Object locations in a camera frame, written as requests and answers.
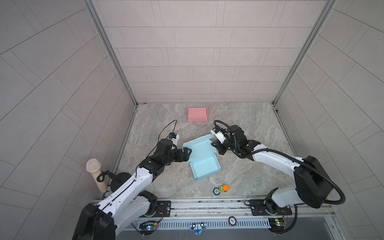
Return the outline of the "light blue paper box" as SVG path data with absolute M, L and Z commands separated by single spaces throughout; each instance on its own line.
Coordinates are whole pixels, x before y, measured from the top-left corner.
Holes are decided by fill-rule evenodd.
M 216 156 L 217 149 L 211 145 L 213 138 L 214 135 L 208 134 L 183 144 L 184 148 L 192 150 L 188 162 L 195 180 L 208 177 L 222 170 Z

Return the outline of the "pink paper box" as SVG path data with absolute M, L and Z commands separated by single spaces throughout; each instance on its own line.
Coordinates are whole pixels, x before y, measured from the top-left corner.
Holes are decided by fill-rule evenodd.
M 208 121 L 208 108 L 187 108 L 188 122 L 207 122 Z

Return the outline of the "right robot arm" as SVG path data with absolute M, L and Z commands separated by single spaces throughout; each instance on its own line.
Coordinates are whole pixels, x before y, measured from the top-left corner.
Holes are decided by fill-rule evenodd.
M 318 209 L 322 204 L 342 205 L 346 196 L 342 189 L 331 180 L 318 159 L 294 157 L 278 150 L 270 149 L 262 143 L 249 140 L 237 125 L 229 126 L 214 121 L 212 134 L 217 138 L 212 143 L 220 155 L 231 151 L 240 159 L 248 159 L 269 165 L 294 180 L 286 188 L 275 188 L 265 197 L 264 206 L 270 215 L 276 215 L 278 208 L 307 205 Z

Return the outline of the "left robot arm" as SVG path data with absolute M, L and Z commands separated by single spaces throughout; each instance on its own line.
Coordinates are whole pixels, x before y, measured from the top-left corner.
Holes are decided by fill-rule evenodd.
M 134 175 L 97 205 L 86 205 L 75 228 L 74 240 L 114 240 L 140 216 L 151 216 L 156 210 L 157 197 L 146 191 L 165 169 L 174 162 L 187 162 L 192 150 L 179 149 L 172 140 L 162 139 L 155 153 L 146 157 Z

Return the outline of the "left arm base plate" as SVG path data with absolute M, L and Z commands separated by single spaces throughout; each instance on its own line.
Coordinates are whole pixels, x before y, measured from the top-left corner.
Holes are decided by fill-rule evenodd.
M 171 201 L 158 201 L 152 215 L 142 215 L 141 218 L 168 218 L 171 214 Z

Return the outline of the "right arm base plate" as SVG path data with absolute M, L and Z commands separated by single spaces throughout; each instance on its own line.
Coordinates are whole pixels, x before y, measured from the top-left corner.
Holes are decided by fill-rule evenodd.
M 291 216 L 293 214 L 290 207 L 280 208 L 273 201 L 251 199 L 247 205 L 251 208 L 252 216 Z

